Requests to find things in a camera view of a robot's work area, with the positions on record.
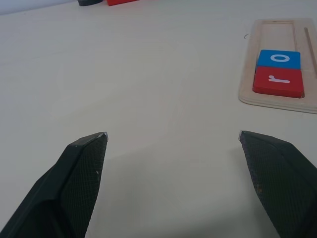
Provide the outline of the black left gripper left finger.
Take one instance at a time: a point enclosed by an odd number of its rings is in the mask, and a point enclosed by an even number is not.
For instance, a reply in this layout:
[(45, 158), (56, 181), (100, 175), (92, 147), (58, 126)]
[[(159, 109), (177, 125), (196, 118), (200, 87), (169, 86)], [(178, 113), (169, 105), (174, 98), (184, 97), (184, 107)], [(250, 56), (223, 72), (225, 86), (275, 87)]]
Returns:
[(98, 132), (69, 144), (32, 186), (2, 238), (83, 238), (98, 197), (108, 134)]

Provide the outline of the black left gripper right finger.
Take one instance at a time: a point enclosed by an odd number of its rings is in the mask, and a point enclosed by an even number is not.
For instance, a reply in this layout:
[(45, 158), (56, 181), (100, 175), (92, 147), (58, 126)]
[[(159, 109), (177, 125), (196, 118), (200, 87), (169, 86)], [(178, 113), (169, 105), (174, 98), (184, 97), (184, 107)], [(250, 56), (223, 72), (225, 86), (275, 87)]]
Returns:
[(317, 169), (291, 143), (239, 135), (255, 192), (282, 238), (317, 236)]

